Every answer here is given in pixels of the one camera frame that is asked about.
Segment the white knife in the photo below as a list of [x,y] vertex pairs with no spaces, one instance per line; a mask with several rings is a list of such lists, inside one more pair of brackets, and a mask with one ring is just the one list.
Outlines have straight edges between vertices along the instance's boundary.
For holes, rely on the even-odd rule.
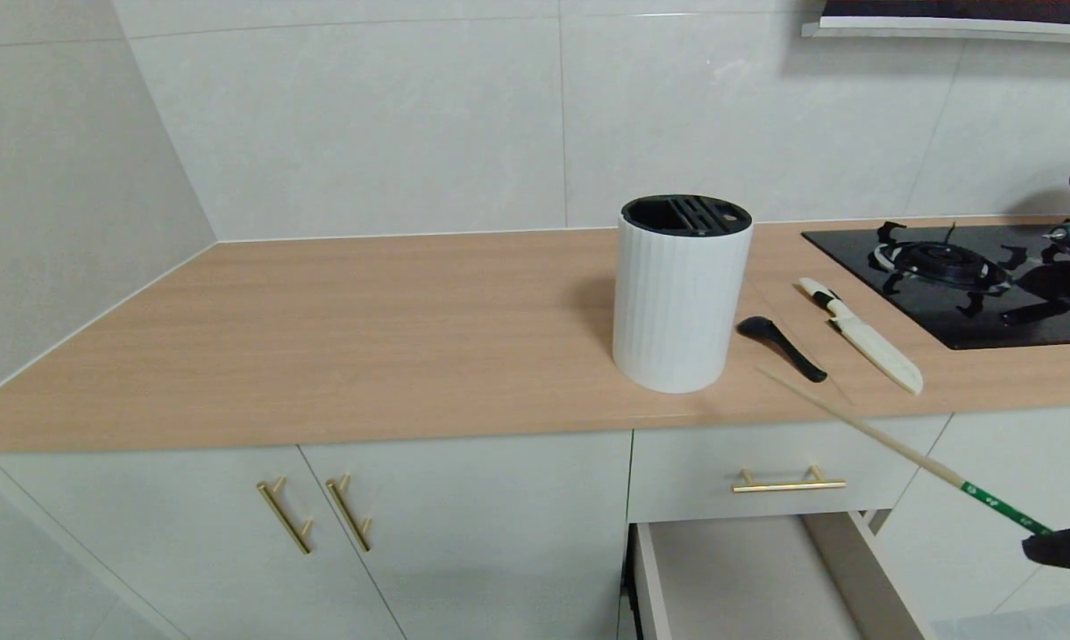
[[855,349],[859,349],[862,355],[868,356],[875,367],[910,393],[916,396],[921,393],[921,371],[917,365],[910,362],[910,357],[902,354],[887,338],[882,337],[871,324],[865,323],[859,316],[852,313],[835,291],[811,278],[800,278],[800,286],[811,300],[820,304],[820,307],[831,313],[831,318],[827,321],[842,333],[850,344],[855,345]]

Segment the range hood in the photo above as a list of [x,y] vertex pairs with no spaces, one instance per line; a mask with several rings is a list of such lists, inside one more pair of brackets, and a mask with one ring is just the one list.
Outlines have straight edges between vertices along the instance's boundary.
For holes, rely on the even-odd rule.
[[806,37],[1070,42],[1070,0],[828,0]]

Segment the wooden stick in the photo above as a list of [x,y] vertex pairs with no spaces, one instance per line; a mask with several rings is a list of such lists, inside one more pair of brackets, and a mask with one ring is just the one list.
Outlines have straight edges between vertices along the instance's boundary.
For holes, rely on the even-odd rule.
[[802,397],[804,400],[810,401],[811,405],[815,405],[820,409],[823,409],[827,413],[830,413],[832,416],[839,417],[840,421],[843,421],[847,423],[847,425],[852,425],[856,429],[859,429],[860,432],[863,432],[871,438],[875,438],[876,441],[880,441],[884,446],[887,446],[889,449],[893,451],[893,453],[897,453],[901,455],[901,457],[904,457],[907,460],[914,462],[915,464],[920,466],[923,470],[930,471],[930,473],[936,475],[937,477],[943,478],[946,483],[949,483],[958,487],[958,489],[962,489],[962,485],[965,484],[965,479],[962,476],[959,476],[958,473],[954,473],[953,470],[950,470],[949,467],[942,464],[942,462],[938,462],[933,458],[928,458],[922,454],[918,454],[917,451],[910,448],[910,446],[902,444],[902,442],[891,438],[891,435],[886,432],[881,432],[881,430],[873,428],[871,425],[868,425],[868,423],[866,423],[862,420],[862,417],[855,416],[855,414],[852,414],[851,412],[844,411],[839,407],[828,403],[827,400],[824,400],[824,398],[822,397],[815,396],[814,393],[801,388],[799,385],[794,384],[794,382],[784,380],[784,378],[780,377],[779,374],[771,372],[768,369],[765,369],[764,367],[758,367],[758,369],[760,372],[771,378],[771,380],[775,380],[784,388],[794,393],[796,396]]
[[929,458],[926,455],[918,454],[917,451],[910,448],[910,446],[902,444],[902,442],[900,441],[895,440],[888,433],[881,432],[881,430],[873,428],[871,425],[868,425],[868,423],[866,423],[862,417],[855,416],[855,414],[851,413],[851,411],[845,411],[843,409],[837,408],[836,406],[828,403],[828,401],[824,400],[824,398],[815,396],[815,394],[812,394],[811,392],[804,390],[799,385],[792,384],[792,382],[784,380],[784,378],[765,369],[764,367],[758,367],[758,371],[771,378],[771,380],[775,380],[784,388],[794,393],[796,396],[802,397],[804,400],[810,401],[811,405],[815,405],[820,409],[823,409],[827,413],[830,413],[832,416],[839,417],[840,421],[843,421],[847,423],[847,425],[855,427],[856,429],[859,430],[859,432],[868,435],[869,437],[873,438],[873,440],[880,442],[880,444],[887,446],[889,449],[893,451],[893,453],[897,453],[901,455],[901,457],[904,457],[907,460],[914,462],[915,464],[920,466],[923,470],[930,471],[931,474],[934,474],[938,478],[942,478],[942,481],[945,481],[950,486],[957,487],[959,490],[962,490],[962,492],[965,493],[966,496],[975,500],[978,500],[978,502],[983,503],[983,505],[985,506],[989,506],[990,509],[993,509],[998,514],[1002,514],[1006,518],[1013,520],[1013,522],[1018,522],[1019,525],[1026,528],[1026,530],[1029,530],[1031,533],[1035,533],[1036,535],[1044,535],[1052,533],[1052,530],[1050,528],[1042,525],[1042,523],[1037,522],[1035,519],[1031,519],[1029,516],[1026,516],[1026,514],[1017,511],[1012,505],[1008,505],[1008,503],[1005,502],[1004,500],[995,497],[994,494],[989,493],[989,491],[987,491],[985,489],[981,489],[981,487],[975,485],[974,483],[966,482],[965,478],[959,476],[957,471],[950,470],[949,467],[942,464],[942,462],[938,462],[933,458]]

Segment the gold cabinet handle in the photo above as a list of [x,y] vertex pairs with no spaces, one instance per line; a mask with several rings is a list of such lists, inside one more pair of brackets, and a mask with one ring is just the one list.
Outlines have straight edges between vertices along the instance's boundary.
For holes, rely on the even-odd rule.
[[752,481],[752,473],[749,470],[742,470],[742,477],[745,484],[734,484],[733,493],[760,493],[764,490],[809,490],[809,489],[845,489],[847,482],[842,479],[828,479],[824,477],[820,467],[812,464],[808,467],[808,474],[814,476],[814,481],[802,482],[768,482],[755,483]]
[[328,489],[328,494],[333,496],[333,502],[337,503],[338,509],[341,511],[341,517],[345,518],[345,523],[348,523],[349,530],[353,532],[353,535],[357,538],[357,544],[361,546],[362,551],[369,551],[369,543],[365,539],[365,534],[369,533],[369,525],[373,523],[372,518],[365,518],[361,522],[361,528],[357,528],[357,520],[353,519],[353,514],[349,513],[349,506],[345,503],[345,498],[341,496],[345,493],[345,487],[349,486],[349,474],[341,476],[340,482],[333,482],[333,478],[325,481],[325,489]]
[[272,512],[275,512],[276,516],[278,516],[278,522],[282,522],[282,528],[285,528],[285,530],[287,530],[288,533],[290,533],[291,537],[294,538],[294,544],[299,546],[299,549],[302,551],[302,554],[305,555],[308,552],[310,552],[310,546],[308,546],[307,542],[305,542],[304,538],[307,535],[307,533],[310,532],[310,525],[312,525],[312,523],[315,522],[312,521],[312,519],[307,520],[306,522],[303,523],[301,531],[296,530],[294,525],[291,524],[291,519],[286,517],[286,514],[282,513],[282,507],[278,505],[278,491],[282,490],[282,486],[285,484],[286,484],[286,476],[282,476],[276,479],[274,486],[271,486],[264,482],[261,482],[256,486],[259,487],[259,493],[262,496],[262,499],[266,501],[266,505],[270,506],[270,509]]

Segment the drawer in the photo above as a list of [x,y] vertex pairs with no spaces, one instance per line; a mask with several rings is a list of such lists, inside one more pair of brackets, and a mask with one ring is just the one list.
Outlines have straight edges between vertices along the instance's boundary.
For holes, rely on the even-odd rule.
[[636,525],[645,640],[927,640],[855,514]]
[[[928,454],[948,417],[890,417],[872,424]],[[811,467],[843,484],[815,483]],[[743,470],[749,471],[751,484],[761,486],[734,491],[735,485],[750,484]],[[898,502],[916,470],[901,455],[836,422],[638,429],[629,522],[885,509]],[[801,481],[811,482],[763,486]]]

